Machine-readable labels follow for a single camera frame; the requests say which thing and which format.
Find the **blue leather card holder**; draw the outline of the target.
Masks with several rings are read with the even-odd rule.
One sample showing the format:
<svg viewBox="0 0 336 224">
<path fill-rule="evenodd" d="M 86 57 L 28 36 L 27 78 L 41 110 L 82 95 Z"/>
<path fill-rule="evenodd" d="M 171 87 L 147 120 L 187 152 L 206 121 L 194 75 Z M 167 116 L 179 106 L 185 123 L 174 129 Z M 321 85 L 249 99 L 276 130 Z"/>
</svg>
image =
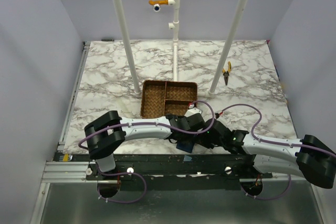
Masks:
<svg viewBox="0 0 336 224">
<path fill-rule="evenodd" d="M 177 142 L 176 148 L 178 150 L 181 150 L 187 153 L 192 153 L 193 148 L 194 148 L 194 143 L 193 142 Z"/>
</svg>

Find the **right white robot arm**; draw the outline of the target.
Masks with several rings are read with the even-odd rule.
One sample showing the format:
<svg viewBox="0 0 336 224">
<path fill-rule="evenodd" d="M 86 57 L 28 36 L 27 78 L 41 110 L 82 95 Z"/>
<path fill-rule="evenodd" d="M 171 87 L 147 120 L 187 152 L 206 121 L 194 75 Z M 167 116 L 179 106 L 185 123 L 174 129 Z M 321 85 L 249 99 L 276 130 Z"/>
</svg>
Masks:
<svg viewBox="0 0 336 224">
<path fill-rule="evenodd" d="M 223 147 L 231 154 L 253 155 L 243 162 L 242 173 L 249 178 L 259 173 L 283 173 L 305 178 L 315 186 L 331 189 L 335 179 L 335 152 L 313 135 L 302 139 L 279 139 L 252 135 L 245 130 L 230 130 L 216 120 L 200 134 L 197 143 Z"/>
</svg>

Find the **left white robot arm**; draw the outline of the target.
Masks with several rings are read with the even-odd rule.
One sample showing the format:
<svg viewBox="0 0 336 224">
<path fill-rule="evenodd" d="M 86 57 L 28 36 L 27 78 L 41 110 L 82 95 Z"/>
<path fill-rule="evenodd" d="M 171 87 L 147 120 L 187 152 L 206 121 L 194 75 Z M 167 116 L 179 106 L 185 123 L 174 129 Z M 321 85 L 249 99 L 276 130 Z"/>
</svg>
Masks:
<svg viewBox="0 0 336 224">
<path fill-rule="evenodd" d="M 89 152 L 104 179 L 112 179 L 117 171 L 113 152 L 123 142 L 144 138 L 185 141 L 204 128 L 205 121 L 198 111 L 155 119 L 129 119 L 120 117 L 117 111 L 109 111 L 85 126 L 86 137 L 78 146 Z"/>
</svg>

